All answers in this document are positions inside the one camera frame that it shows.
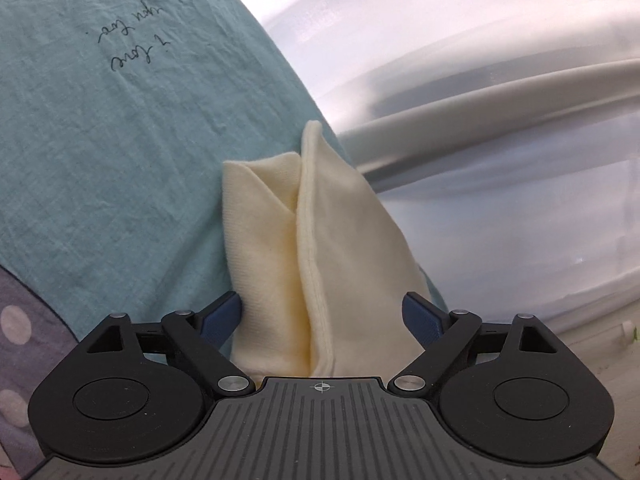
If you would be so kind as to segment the cream knit sweater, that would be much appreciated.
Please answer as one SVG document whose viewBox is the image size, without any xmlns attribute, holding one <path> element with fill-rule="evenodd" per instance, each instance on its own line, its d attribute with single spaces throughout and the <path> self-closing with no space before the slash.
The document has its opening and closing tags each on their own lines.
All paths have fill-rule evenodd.
<svg viewBox="0 0 640 480">
<path fill-rule="evenodd" d="M 366 179 L 308 122 L 299 152 L 226 162 L 224 244 L 243 304 L 231 356 L 269 376 L 390 379 L 421 352 L 402 298 L 430 294 Z"/>
</svg>

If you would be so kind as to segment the teal mushroom print bedsheet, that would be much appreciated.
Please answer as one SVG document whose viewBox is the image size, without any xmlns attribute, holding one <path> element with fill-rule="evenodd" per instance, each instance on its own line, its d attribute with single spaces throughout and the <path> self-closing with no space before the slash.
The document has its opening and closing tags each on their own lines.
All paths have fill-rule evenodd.
<svg viewBox="0 0 640 480">
<path fill-rule="evenodd" d="M 230 287 L 222 165 L 320 110 L 240 0 L 1 0 L 1 474 L 42 459 L 38 384 L 113 311 Z"/>
</svg>

